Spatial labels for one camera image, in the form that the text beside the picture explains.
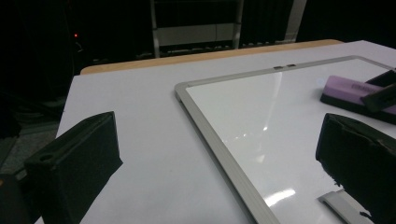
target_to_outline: table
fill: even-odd
[[[239,56],[216,52],[213,54],[222,56],[209,53],[207,57],[189,55],[180,60],[163,58],[84,69],[83,74],[101,73],[74,78],[58,135],[89,116],[115,111],[124,164],[82,223],[254,223],[179,105],[174,87],[183,81],[347,55],[396,64],[395,49],[366,41],[329,43],[308,49],[291,45],[290,50],[271,53],[240,49],[234,52]]]

